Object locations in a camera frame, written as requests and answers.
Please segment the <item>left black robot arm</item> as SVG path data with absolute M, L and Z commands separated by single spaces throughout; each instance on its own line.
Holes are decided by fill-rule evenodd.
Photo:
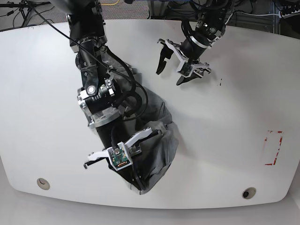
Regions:
M 207 5 L 196 7 L 194 1 L 190 5 L 195 8 L 197 24 L 192 28 L 188 19 L 181 21 L 181 30 L 185 40 L 175 43 L 169 39 L 159 39 L 163 45 L 156 74 L 166 67 L 167 60 L 175 55 L 179 64 L 176 72 L 180 75 L 176 85 L 179 86 L 196 78 L 203 78 L 211 73 L 208 63 L 200 62 L 200 56 L 210 49 L 225 33 L 227 12 L 233 8 L 233 0 L 209 0 Z

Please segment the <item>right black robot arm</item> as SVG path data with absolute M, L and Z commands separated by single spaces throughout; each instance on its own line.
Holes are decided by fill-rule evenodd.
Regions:
M 160 121 L 168 113 L 164 101 L 143 88 L 127 64 L 106 47 L 97 0 L 52 3 L 67 15 L 68 39 L 82 76 L 78 103 L 105 147 L 90 154 L 84 167 L 106 159 L 116 172 L 161 173 L 168 166 Z

